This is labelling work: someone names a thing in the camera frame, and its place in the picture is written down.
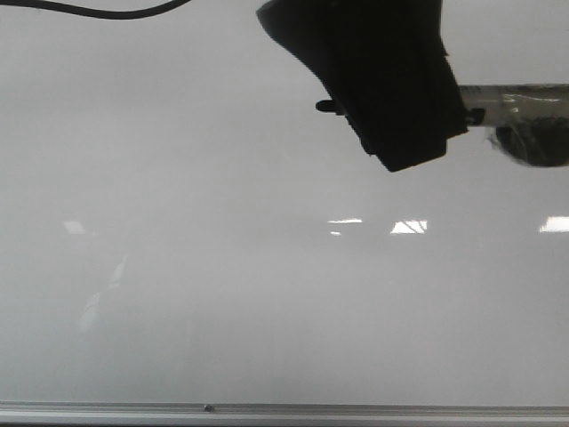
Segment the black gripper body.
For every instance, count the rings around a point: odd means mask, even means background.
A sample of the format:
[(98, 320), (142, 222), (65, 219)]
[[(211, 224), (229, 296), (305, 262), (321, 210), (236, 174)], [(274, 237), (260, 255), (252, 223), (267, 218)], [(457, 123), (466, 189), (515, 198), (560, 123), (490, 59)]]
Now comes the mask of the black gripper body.
[(445, 155), (468, 130), (441, 37), (439, 1), (268, 1), (268, 36), (322, 83), (321, 111), (344, 116), (391, 172)]

